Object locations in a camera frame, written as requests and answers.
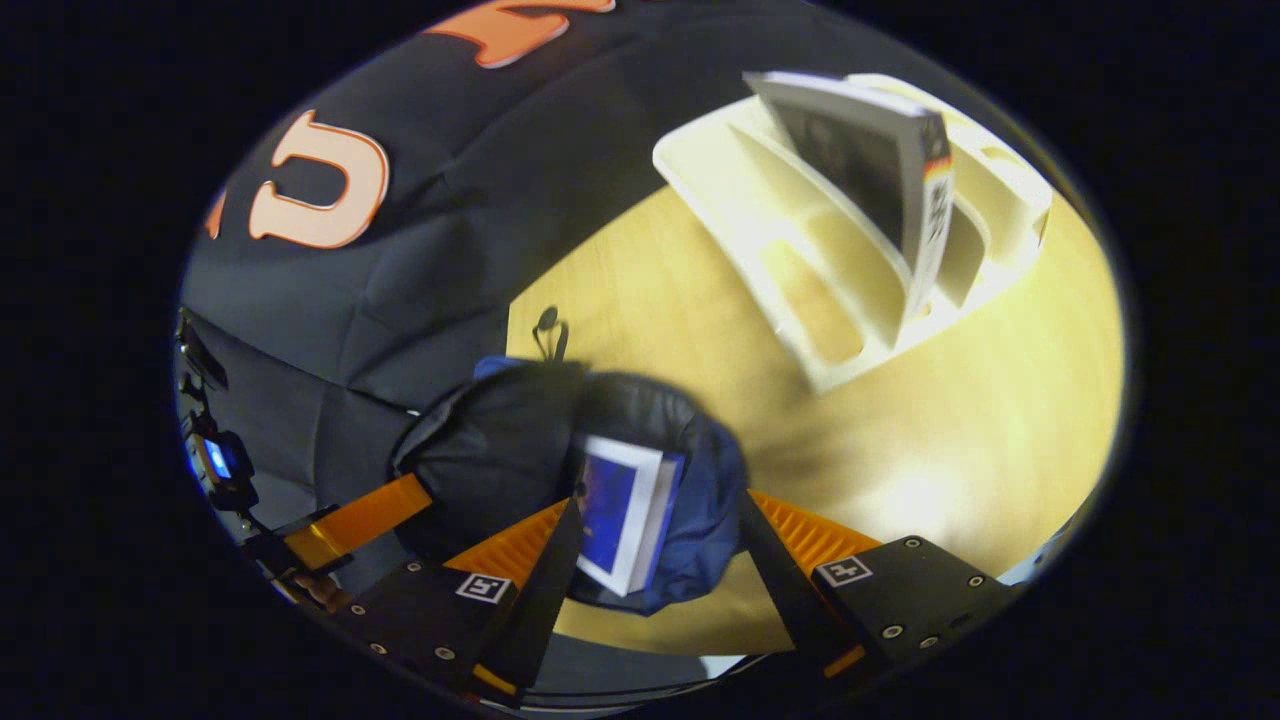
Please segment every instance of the table surface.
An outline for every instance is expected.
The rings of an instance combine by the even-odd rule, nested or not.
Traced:
[[[732,429],[750,487],[891,541],[920,534],[991,575],[1080,506],[1110,456],[1124,328],[1106,256],[1055,193],[1034,268],[941,334],[814,395],[716,241],[664,187],[511,305],[507,352],[536,357],[548,305],[567,359],[690,392]],[[556,632],[675,655],[791,648],[749,553],[710,594],[650,618],[567,600]]]

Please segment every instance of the white plastic book holder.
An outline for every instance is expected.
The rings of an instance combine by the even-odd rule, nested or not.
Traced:
[[[896,78],[849,82],[942,113],[955,210],[924,313],[904,316],[908,268],[842,192],[796,156],[755,96],[658,141],[653,163],[719,243],[815,392],[942,332],[1009,288],[1039,255],[1050,184],[955,108]]]

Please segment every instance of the blue light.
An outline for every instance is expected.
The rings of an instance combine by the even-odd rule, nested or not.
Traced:
[[[209,450],[209,459],[214,462],[214,471],[223,478],[230,479],[232,471],[227,469],[223,450],[207,439],[205,441],[205,448]]]

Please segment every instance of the book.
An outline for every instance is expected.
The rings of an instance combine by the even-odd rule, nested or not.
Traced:
[[[938,275],[955,181],[942,115],[846,79],[744,73],[795,154],[835,186],[906,261],[905,314],[914,318]]]
[[[571,461],[584,536],[577,568],[618,596],[648,588],[675,507],[684,456],[576,436]]]

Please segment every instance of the orange-outlined white letter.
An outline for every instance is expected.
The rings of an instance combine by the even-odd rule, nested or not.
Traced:
[[[271,167],[279,168],[289,158],[333,165],[346,177],[342,196],[321,208],[282,196],[275,183],[266,181],[248,213],[253,240],[270,234],[310,247],[342,247],[365,232],[387,197],[390,163],[381,145],[366,135],[317,123],[315,115],[307,110],[289,126],[275,146]]]
[[[476,64],[485,69],[509,65],[547,45],[568,29],[568,18],[561,14],[531,18],[508,8],[559,8],[608,13],[614,0],[493,0],[476,5],[424,32],[452,35],[480,46]]]

